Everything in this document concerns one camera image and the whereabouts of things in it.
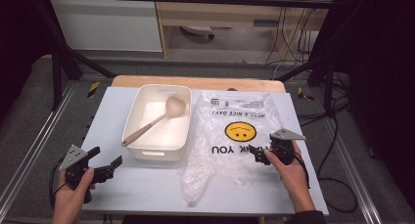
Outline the aluminium rail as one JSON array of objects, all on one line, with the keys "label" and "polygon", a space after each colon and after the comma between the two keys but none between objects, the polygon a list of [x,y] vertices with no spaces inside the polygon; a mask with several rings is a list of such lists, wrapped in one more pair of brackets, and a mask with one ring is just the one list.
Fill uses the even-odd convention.
[{"label": "aluminium rail", "polygon": [[28,152],[26,153],[23,161],[12,177],[11,181],[7,185],[5,191],[0,196],[0,219],[4,218],[12,206],[16,196],[18,195],[23,183],[28,176],[34,163],[37,161],[40,153],[43,150],[44,145],[48,141],[55,125],[59,121],[63,111],[65,110],[71,96],[73,89],[77,86],[77,81],[71,81],[62,95],[62,101],[58,104],[57,108],[49,114],[47,120],[43,124],[40,132],[37,134],[35,140],[31,144]]},{"label": "aluminium rail", "polygon": [[369,192],[360,176],[357,167],[346,148],[340,133],[336,132],[338,126],[333,118],[326,119],[326,124],[334,137],[334,145],[340,158],[340,162],[345,171],[347,180],[357,197],[360,210],[366,220],[367,224],[382,224],[382,218],[374,205]]}]

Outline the person's left hand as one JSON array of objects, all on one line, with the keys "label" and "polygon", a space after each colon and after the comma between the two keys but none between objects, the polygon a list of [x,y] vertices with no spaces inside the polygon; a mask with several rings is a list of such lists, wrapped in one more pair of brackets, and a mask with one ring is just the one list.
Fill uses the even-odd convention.
[{"label": "person's left hand", "polygon": [[[84,204],[86,191],[93,187],[92,179],[94,176],[94,169],[89,168],[76,189],[72,190],[68,186],[60,187],[60,190],[55,196],[54,214],[68,214],[79,215],[80,210]],[[63,182],[64,176],[60,174],[58,186]]]}]

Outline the clear smiley plastic bag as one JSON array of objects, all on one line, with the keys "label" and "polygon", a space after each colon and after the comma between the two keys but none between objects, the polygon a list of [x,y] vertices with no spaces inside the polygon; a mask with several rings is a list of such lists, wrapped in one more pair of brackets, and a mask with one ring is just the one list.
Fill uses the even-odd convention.
[{"label": "clear smiley plastic bag", "polygon": [[213,176],[249,186],[261,170],[250,148],[262,151],[281,128],[268,93],[202,92],[192,115],[190,147],[178,168],[186,203],[196,205]]}]

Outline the white cabinet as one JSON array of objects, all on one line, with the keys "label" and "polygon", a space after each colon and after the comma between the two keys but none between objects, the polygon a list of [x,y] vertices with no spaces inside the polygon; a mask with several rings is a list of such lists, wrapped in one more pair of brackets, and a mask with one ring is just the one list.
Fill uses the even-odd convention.
[{"label": "white cabinet", "polygon": [[64,38],[75,50],[160,52],[154,2],[51,0]]}]

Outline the pink long-handled spoon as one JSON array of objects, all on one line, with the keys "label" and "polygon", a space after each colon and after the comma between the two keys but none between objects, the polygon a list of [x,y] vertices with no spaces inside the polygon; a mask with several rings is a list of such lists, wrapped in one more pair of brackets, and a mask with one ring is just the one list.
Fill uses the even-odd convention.
[{"label": "pink long-handled spoon", "polygon": [[136,132],[132,133],[128,137],[126,137],[122,141],[121,144],[124,147],[132,144],[135,140],[137,140],[142,135],[144,135],[148,130],[150,130],[153,126],[155,126],[161,120],[163,120],[167,117],[178,116],[178,115],[182,114],[186,110],[186,107],[187,107],[187,104],[182,99],[180,99],[179,97],[176,97],[176,96],[168,97],[166,102],[165,102],[165,113],[162,114],[161,116],[157,117],[156,119],[154,119],[153,121],[151,121],[147,125],[141,127],[140,129],[138,129]]}]

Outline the wooden table board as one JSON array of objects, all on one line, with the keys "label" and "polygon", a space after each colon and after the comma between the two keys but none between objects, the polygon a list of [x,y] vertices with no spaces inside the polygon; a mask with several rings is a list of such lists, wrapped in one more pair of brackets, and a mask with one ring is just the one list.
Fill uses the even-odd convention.
[{"label": "wooden table board", "polygon": [[141,87],[146,84],[182,85],[198,90],[222,90],[231,88],[246,92],[285,93],[281,81],[251,78],[208,78],[182,76],[119,75],[114,78],[113,87]]}]

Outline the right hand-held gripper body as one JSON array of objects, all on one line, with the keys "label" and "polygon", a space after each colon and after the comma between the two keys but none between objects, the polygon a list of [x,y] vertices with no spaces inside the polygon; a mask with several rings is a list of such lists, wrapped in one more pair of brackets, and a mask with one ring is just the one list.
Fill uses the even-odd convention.
[{"label": "right hand-held gripper body", "polygon": [[282,128],[270,134],[271,151],[284,164],[291,164],[295,159],[294,140],[305,137],[291,130]]}]

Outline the white plastic storage bin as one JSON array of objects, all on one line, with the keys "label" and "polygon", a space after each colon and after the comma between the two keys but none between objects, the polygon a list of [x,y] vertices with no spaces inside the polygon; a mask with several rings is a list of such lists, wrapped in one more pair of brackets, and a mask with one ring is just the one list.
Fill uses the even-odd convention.
[{"label": "white plastic storage bin", "polygon": [[176,96],[186,104],[186,110],[167,117],[126,148],[136,159],[178,161],[184,157],[185,144],[190,128],[192,92],[186,86],[147,84],[136,94],[130,108],[122,141],[165,113],[168,97]]}]

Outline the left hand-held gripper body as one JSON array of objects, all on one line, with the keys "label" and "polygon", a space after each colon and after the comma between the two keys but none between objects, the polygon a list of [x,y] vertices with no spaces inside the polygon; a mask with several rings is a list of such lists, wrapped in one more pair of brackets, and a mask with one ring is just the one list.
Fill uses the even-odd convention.
[{"label": "left hand-held gripper body", "polygon": [[59,165],[59,171],[64,176],[59,187],[68,186],[71,189],[76,189],[81,178],[89,169],[88,162],[93,156],[93,150],[85,152],[78,146],[71,145]]}]

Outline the light wooden desk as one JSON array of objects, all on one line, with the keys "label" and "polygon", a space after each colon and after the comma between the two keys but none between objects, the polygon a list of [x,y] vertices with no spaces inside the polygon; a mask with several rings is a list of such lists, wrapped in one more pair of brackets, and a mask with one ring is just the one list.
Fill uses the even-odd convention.
[{"label": "light wooden desk", "polygon": [[175,26],[255,27],[270,29],[276,40],[275,50],[287,61],[295,58],[294,45],[300,32],[319,30],[327,15],[325,9],[162,2],[156,4],[156,9],[165,54],[169,49],[171,29]]}]

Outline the person's right hand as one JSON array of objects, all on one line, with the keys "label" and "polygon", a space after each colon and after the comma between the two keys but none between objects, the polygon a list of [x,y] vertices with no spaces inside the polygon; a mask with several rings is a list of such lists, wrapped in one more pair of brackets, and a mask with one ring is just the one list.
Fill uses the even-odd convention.
[{"label": "person's right hand", "polygon": [[278,171],[293,203],[295,213],[315,210],[314,202],[308,190],[305,171],[301,164],[294,160],[291,164],[286,165],[270,151],[266,151],[265,155]]}]

